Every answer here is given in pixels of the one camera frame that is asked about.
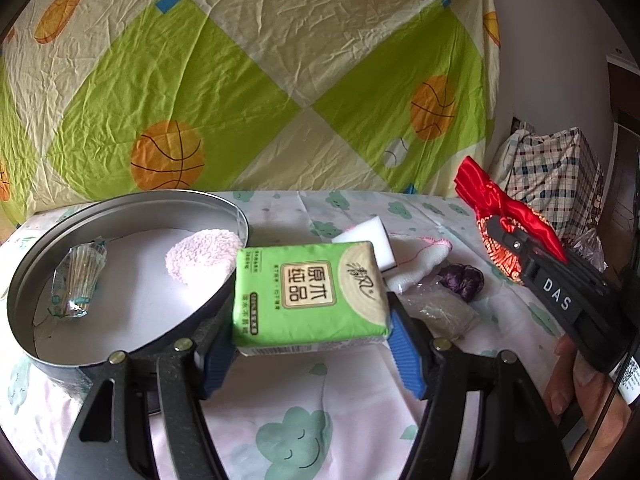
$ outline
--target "purple scrunchie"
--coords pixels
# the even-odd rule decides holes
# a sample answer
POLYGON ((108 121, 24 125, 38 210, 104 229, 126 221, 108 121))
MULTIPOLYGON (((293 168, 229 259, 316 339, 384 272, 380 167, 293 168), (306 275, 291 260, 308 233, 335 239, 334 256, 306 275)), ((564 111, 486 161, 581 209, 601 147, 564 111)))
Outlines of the purple scrunchie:
POLYGON ((441 277, 440 284, 459 294, 467 303, 484 287, 484 274, 470 265, 453 264, 442 267, 438 276, 441 277))

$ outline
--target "white sticker label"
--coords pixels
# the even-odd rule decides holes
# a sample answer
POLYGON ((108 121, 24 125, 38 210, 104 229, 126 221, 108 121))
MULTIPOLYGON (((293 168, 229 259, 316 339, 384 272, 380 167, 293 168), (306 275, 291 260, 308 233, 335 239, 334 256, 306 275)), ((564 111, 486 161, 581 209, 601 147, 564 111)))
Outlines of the white sticker label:
MULTIPOLYGON (((612 380, 616 380, 621 366, 622 362, 610 373, 612 380)), ((633 357, 625 370, 625 374, 622 376, 618 391, 627 404, 631 404, 640 396, 640 367, 638 367, 638 362, 633 357)))

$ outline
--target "blue gripper pad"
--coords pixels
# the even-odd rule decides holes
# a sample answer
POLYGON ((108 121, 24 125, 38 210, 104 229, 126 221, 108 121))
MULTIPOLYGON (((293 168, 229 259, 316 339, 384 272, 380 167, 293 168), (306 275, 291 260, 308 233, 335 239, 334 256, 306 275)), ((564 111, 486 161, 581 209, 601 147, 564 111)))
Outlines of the blue gripper pad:
POLYGON ((416 399, 424 399, 427 394, 427 385, 422 378, 422 359, 420 352, 411 341, 404 324, 398 313, 391 312, 392 329, 387 343, 391 348, 391 354, 396 362, 402 384, 410 390, 416 399))
POLYGON ((222 386, 226 373, 236 357, 236 346, 231 342, 231 323, 220 329, 204 359, 202 387, 206 399, 222 386))

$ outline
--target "fingernail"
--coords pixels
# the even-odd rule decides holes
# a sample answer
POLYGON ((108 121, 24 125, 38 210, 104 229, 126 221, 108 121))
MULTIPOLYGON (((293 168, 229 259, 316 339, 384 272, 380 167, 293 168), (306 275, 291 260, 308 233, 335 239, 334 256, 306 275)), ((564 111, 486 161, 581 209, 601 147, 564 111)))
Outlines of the fingernail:
POLYGON ((582 357, 580 352, 575 357, 574 378, 580 386, 586 386, 597 375, 597 371, 582 357))
POLYGON ((569 402, 564 398, 563 394, 558 392, 551 394, 551 409, 557 416, 562 415, 568 406, 569 402))

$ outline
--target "black cable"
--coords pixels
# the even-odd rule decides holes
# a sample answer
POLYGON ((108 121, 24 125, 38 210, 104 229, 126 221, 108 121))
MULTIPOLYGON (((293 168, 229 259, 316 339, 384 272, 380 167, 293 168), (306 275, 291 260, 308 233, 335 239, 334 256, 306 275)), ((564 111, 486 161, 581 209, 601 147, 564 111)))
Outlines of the black cable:
POLYGON ((591 444, 593 444, 593 441, 595 440, 596 435, 598 434, 598 430, 600 429, 604 421, 604 418, 607 415, 607 412, 609 411, 611 403, 613 402, 613 398, 616 396, 618 387, 622 382, 622 377, 624 377, 626 369, 629 367, 629 363, 631 362, 631 358, 636 354, 638 347, 640 347, 640 332, 636 334, 633 341, 631 342, 631 345, 629 345, 628 352, 626 354, 626 357, 622 366, 619 368, 618 376, 616 377, 616 381, 613 384, 613 388, 609 392, 609 395, 607 396, 607 400, 604 403, 604 406, 602 407, 602 409, 600 410, 600 415, 598 415, 598 420, 596 420, 596 424, 593 427, 593 431, 591 431, 591 434, 589 435, 587 444, 585 444, 584 449, 580 453, 580 456, 578 457, 578 460, 571 471, 572 476, 576 475, 576 473, 578 472, 578 469, 580 469, 580 466, 582 465, 582 462, 584 462, 584 459, 587 457, 587 453, 589 452, 591 444))

